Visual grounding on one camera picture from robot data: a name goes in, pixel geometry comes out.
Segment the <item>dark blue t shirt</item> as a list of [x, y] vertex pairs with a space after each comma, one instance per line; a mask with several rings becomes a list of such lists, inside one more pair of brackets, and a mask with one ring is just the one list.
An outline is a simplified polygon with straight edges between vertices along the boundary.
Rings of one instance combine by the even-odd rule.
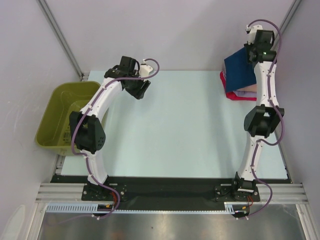
[[238, 91], [257, 83], [253, 65], [247, 61], [246, 48], [243, 47], [224, 59], [225, 90]]

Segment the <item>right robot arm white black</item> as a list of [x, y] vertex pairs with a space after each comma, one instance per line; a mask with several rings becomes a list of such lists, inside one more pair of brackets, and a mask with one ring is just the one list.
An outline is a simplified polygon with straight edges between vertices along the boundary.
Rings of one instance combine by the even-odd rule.
[[244, 118], [247, 142], [243, 160], [232, 181], [230, 194], [236, 201], [246, 201], [257, 194], [258, 163], [267, 138], [283, 123], [285, 110], [279, 106], [275, 87], [277, 52], [275, 34], [261, 25], [247, 28], [244, 45], [247, 61], [252, 64], [257, 84], [255, 107]]

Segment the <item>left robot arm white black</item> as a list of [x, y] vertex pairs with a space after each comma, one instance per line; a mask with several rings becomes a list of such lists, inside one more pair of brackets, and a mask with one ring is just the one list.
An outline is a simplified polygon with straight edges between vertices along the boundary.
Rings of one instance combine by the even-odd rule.
[[122, 56], [120, 63], [107, 70], [102, 84], [80, 110], [69, 115], [71, 150], [76, 156], [83, 156], [88, 171], [87, 183], [83, 189], [82, 200], [106, 201], [113, 196], [118, 199], [116, 190], [108, 185], [108, 173], [103, 163], [101, 149], [106, 142], [102, 124], [112, 101], [122, 91], [127, 91], [140, 100], [150, 86], [150, 78], [158, 73], [144, 59], [138, 62]]

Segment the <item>folded pink t shirt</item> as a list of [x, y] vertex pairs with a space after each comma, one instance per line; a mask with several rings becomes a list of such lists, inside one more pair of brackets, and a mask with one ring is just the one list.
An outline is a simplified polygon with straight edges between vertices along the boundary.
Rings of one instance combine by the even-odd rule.
[[242, 67], [226, 66], [226, 92], [245, 91], [257, 92], [257, 81], [251, 65]]

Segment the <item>folded lilac t shirt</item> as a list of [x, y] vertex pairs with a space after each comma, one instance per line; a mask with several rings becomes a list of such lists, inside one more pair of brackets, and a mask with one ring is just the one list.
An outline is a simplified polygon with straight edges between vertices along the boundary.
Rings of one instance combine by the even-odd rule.
[[252, 91], [234, 91], [235, 95], [240, 98], [256, 98], [257, 93]]

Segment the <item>folded red t shirt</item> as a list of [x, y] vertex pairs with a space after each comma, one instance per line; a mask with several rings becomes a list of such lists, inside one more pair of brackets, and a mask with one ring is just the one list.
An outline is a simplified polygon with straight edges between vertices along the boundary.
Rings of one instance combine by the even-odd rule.
[[221, 83], [223, 86], [223, 90], [224, 90], [224, 93], [225, 93], [225, 96], [227, 99], [230, 99], [232, 101], [253, 101], [253, 102], [255, 102], [257, 100], [257, 98], [238, 97], [238, 96], [236, 96], [234, 91], [226, 92], [227, 82], [226, 82], [226, 77], [225, 77], [223, 71], [220, 72], [219, 77], [220, 77], [220, 80], [221, 80]]

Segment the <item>olive green plastic basket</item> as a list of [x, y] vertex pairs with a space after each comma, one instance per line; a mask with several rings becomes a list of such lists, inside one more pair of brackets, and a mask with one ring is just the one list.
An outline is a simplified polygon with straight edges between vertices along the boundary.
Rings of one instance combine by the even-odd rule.
[[35, 141], [46, 150], [61, 156], [72, 156], [69, 116], [79, 112], [99, 92], [95, 81], [67, 82], [53, 92], [38, 127]]

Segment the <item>left aluminium frame post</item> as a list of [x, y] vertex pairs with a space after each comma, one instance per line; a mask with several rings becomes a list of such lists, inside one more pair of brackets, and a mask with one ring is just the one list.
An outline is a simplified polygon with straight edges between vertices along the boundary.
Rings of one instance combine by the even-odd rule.
[[70, 45], [68, 44], [68, 41], [65, 38], [65, 35], [63, 34], [49, 4], [47, 3], [46, 0], [36, 0], [36, 3], [38, 4], [44, 17], [46, 18], [53, 34], [55, 35], [57, 41], [59, 42], [66, 58], [68, 59], [69, 63], [71, 64], [74, 72], [79, 77], [79, 80], [82, 81], [85, 74], [81, 70], [81, 67], [80, 67], [78, 61], [76, 60], [76, 57], [75, 57]]

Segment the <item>aluminium frame post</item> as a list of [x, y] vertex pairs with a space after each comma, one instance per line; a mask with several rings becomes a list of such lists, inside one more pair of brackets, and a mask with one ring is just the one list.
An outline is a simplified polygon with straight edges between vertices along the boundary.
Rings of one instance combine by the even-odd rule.
[[46, 18], [53, 34], [55, 35], [57, 41], [59, 42], [66, 58], [68, 59], [69, 63], [71, 64], [74, 72], [79, 77], [79, 80], [82, 81], [85, 74], [81, 70], [81, 67], [80, 67], [78, 61], [76, 60], [76, 57], [75, 57], [70, 45], [68, 44], [68, 41], [65, 38], [65, 35], [63, 34], [49, 4], [47, 3], [46, 0], [36, 0], [36, 3], [38, 4], [44, 17]]
[[303, 0], [294, 0], [291, 3], [286, 15], [284, 16], [284, 18], [283, 18], [283, 20], [282, 20], [282, 22], [280, 24], [280, 27], [278, 27], [282, 37], [284, 36], [287, 28], [291, 24], [291, 21], [293, 20], [294, 16], [298, 12], [298, 10], [299, 10], [300, 6], [302, 5], [302, 3], [303, 3]]

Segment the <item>right aluminium frame post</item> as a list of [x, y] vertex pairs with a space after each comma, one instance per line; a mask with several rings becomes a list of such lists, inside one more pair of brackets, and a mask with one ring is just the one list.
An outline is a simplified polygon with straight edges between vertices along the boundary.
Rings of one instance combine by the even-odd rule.
[[302, 5], [302, 3], [303, 3], [303, 0], [294, 0], [291, 3], [286, 15], [284, 16], [284, 18], [283, 18], [283, 20], [282, 20], [282, 22], [280, 24], [280, 27], [278, 27], [282, 37], [284, 36], [287, 28], [291, 24], [291, 21], [293, 20], [294, 16], [298, 12], [298, 10], [299, 10], [300, 6]]

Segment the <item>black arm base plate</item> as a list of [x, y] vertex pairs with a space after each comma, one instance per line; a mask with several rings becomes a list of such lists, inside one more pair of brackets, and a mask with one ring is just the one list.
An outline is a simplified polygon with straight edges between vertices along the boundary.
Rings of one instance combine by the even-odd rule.
[[108, 188], [86, 182], [81, 199], [105, 202], [119, 194], [119, 210], [182, 212], [218, 211], [225, 202], [260, 201], [257, 188], [249, 193], [236, 191], [231, 178], [109, 176], [105, 185]]

